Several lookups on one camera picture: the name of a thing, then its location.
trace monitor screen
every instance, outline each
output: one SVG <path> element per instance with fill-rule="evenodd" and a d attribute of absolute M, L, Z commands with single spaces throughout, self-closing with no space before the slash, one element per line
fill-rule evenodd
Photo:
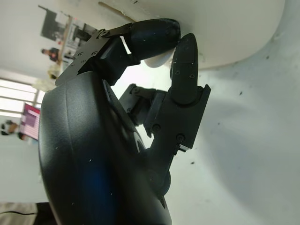
<path fill-rule="evenodd" d="M 24 112 L 21 117 L 20 132 L 37 140 L 39 115 L 39 109 L 25 104 Z"/>

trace person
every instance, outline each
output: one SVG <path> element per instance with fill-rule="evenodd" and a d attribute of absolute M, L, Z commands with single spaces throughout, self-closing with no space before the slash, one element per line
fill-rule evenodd
<path fill-rule="evenodd" d="M 45 55 L 48 55 L 50 60 L 56 62 L 56 63 L 59 63 L 60 60 L 59 60 L 59 49 L 57 48 L 51 48 L 50 50 L 47 50 L 47 49 L 42 49 L 41 50 L 42 54 L 45 54 Z"/>
<path fill-rule="evenodd" d="M 11 120 L 7 120 L 5 121 L 5 123 L 1 124 L 1 134 L 2 135 L 12 135 L 15 133 L 15 131 L 17 130 L 19 126 L 14 123 Z M 17 133 L 18 137 L 23 140 L 26 141 L 27 140 L 27 135 L 23 134 L 22 132 L 18 132 Z"/>

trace screw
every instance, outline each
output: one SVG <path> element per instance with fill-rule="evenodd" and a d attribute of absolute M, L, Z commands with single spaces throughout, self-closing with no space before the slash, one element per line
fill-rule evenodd
<path fill-rule="evenodd" d="M 137 94 L 137 93 L 139 93 L 139 92 L 140 92 L 140 88 L 134 88 L 134 89 L 133 89 L 133 93 L 134 93 L 134 94 Z"/>
<path fill-rule="evenodd" d="M 148 172 L 149 181 L 154 183 L 158 180 L 158 175 L 156 172 L 154 172 L 153 170 L 148 170 L 147 172 Z"/>
<path fill-rule="evenodd" d="M 109 35 L 109 30 L 105 30 L 101 33 L 101 37 L 106 37 L 107 35 Z"/>
<path fill-rule="evenodd" d="M 152 130 L 153 130 L 154 132 L 160 131 L 160 125 L 159 125 L 159 124 L 154 124 L 153 127 L 152 127 Z"/>
<path fill-rule="evenodd" d="M 184 137 L 184 135 L 177 135 L 176 139 L 178 142 L 182 143 L 182 142 L 184 142 L 185 137 Z"/>

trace robotic hand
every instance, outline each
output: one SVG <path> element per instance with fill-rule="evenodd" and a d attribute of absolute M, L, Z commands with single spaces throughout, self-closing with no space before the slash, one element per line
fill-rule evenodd
<path fill-rule="evenodd" d="M 131 84 L 116 98 L 110 86 L 126 67 L 175 47 L 167 92 Z M 99 30 L 78 50 L 41 108 L 41 171 L 59 224 L 172 223 L 169 168 L 178 150 L 193 147 L 210 94 L 197 86 L 197 57 L 194 35 L 180 39 L 171 19 Z M 154 135 L 149 149 L 135 128 L 141 124 Z"/>

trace white wall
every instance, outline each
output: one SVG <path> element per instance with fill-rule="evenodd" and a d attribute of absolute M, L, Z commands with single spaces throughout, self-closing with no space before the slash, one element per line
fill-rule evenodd
<path fill-rule="evenodd" d="M 45 11 L 38 4 L 57 9 L 53 0 L 1 0 L 0 68 L 38 78 L 48 78 L 54 62 L 42 55 L 42 48 L 57 47 L 54 41 L 41 37 Z"/>
<path fill-rule="evenodd" d="M 275 36 L 251 58 L 199 73 L 212 93 L 194 149 L 172 164 L 173 224 L 299 224 L 299 9 L 286 1 Z"/>
<path fill-rule="evenodd" d="M 0 123 L 20 119 L 0 116 Z M 29 145 L 15 135 L 0 135 L 0 202 L 45 202 L 39 175 L 38 145 Z"/>

